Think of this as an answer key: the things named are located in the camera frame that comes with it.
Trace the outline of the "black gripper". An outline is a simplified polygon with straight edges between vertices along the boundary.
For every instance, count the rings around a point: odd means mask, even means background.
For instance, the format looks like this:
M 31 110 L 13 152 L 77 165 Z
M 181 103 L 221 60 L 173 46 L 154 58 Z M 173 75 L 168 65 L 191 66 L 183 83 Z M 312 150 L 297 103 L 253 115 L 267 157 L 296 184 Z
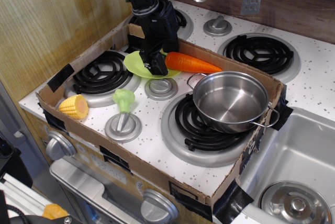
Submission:
M 152 75 L 166 76 L 168 69 L 160 50 L 168 53 L 179 50 L 179 28 L 173 5 L 168 0 L 159 0 L 156 10 L 138 16 L 144 33 L 144 43 L 139 52 L 144 67 Z

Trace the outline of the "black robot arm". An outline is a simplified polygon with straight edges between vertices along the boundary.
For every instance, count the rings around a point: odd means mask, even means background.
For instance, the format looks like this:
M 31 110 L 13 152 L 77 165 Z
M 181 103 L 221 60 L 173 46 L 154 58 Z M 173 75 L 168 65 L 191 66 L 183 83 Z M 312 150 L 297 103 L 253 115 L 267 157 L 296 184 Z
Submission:
M 165 53 L 179 50 L 179 28 L 173 5 L 168 0 L 126 0 L 132 5 L 132 13 L 144 33 L 140 56 L 144 67 L 152 75 L 168 74 Z

